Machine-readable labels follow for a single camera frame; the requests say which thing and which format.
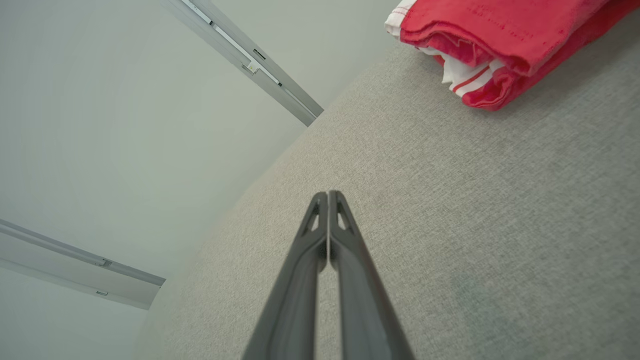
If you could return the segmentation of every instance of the folded red cloth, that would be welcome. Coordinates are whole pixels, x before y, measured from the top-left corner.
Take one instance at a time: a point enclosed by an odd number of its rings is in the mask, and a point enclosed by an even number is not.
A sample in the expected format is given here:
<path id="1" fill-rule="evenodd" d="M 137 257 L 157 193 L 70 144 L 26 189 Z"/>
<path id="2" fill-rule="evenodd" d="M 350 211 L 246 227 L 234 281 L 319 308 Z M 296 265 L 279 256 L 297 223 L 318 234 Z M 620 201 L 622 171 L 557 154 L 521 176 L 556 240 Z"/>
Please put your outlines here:
<path id="1" fill-rule="evenodd" d="M 501 61 L 481 88 L 462 95 L 468 106 L 498 110 L 638 6 L 640 0 L 417 0 L 400 40 L 470 67 Z"/>

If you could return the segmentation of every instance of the white fabric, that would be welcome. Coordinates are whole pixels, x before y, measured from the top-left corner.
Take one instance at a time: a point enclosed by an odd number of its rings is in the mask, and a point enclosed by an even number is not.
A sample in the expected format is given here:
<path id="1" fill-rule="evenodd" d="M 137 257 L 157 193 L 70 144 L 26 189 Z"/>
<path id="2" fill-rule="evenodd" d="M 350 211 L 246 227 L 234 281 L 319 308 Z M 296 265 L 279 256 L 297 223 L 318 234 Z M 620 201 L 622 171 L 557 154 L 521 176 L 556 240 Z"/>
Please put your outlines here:
<path id="1" fill-rule="evenodd" d="M 400 41 L 402 21 L 404 20 L 404 17 L 406 17 L 409 9 L 413 4 L 415 4 L 415 1 L 416 0 L 402 0 L 391 12 L 385 22 L 385 29 L 387 30 L 387 33 L 390 33 Z M 491 63 L 482 63 L 476 67 L 470 67 L 453 56 L 433 49 L 432 47 L 418 47 L 417 49 L 430 56 L 442 57 L 444 60 L 444 64 L 442 66 L 442 83 L 450 83 L 451 85 L 449 86 L 449 90 L 460 97 L 463 97 L 467 92 L 475 91 L 487 84 L 487 82 L 493 77 L 493 73 L 504 66 L 500 60 L 494 59 Z M 478 78 L 466 83 L 482 71 L 484 72 L 478 76 Z"/>

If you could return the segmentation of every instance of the gray fabric surface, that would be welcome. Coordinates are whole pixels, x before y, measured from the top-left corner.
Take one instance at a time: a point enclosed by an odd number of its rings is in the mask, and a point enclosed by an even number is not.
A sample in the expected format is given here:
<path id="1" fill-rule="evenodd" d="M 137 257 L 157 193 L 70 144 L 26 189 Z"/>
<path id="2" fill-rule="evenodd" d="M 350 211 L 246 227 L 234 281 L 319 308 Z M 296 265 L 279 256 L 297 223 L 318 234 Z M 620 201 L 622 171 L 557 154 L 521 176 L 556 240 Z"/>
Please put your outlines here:
<path id="1" fill-rule="evenodd" d="M 138 359 L 237 359 L 308 202 L 342 190 L 419 359 L 640 357 L 640 13 L 497 113 L 398 45 L 163 286 Z M 321 274 L 317 358 L 340 358 Z"/>

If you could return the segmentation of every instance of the red stripe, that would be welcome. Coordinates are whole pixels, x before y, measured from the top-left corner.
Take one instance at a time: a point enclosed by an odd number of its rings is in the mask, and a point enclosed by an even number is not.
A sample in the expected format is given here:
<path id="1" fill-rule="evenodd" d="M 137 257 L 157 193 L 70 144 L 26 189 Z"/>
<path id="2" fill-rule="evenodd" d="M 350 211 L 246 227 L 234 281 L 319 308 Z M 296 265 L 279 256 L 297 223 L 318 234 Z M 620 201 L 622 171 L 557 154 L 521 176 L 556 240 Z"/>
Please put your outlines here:
<path id="1" fill-rule="evenodd" d="M 469 84 L 471 81 L 477 79 L 480 77 L 480 75 L 484 74 L 484 72 L 486 72 L 487 70 L 489 70 L 489 66 L 485 67 L 484 69 L 480 70 L 480 72 L 478 72 L 476 75 L 473 75 L 470 79 L 463 81 L 462 83 L 456 85 L 456 87 L 453 88 L 453 92 L 458 91 L 459 88 L 465 86 L 466 84 Z"/>

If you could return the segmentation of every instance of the folded garment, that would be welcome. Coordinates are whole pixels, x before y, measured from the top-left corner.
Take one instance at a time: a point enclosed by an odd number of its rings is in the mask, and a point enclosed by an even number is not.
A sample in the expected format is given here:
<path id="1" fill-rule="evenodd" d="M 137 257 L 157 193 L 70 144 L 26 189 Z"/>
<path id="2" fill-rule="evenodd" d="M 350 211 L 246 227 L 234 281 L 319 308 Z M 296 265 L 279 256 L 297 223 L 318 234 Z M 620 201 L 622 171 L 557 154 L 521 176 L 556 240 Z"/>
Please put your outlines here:
<path id="1" fill-rule="evenodd" d="M 443 83 L 498 110 L 640 6 L 640 0 L 403 0 L 387 32 L 436 57 Z"/>

